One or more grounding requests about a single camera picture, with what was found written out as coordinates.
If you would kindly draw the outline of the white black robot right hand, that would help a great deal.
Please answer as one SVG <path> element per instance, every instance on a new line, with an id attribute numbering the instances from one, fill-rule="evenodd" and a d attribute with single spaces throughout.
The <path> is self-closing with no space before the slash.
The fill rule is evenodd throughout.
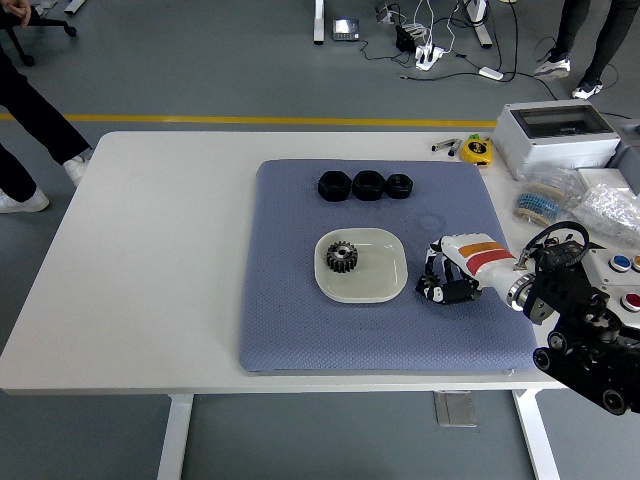
<path id="1" fill-rule="evenodd" d="M 516 268 L 516 258 L 485 233 L 443 236 L 429 245 L 416 291 L 442 305 L 475 301 L 494 289 L 515 311 L 524 309 L 534 275 Z"/>

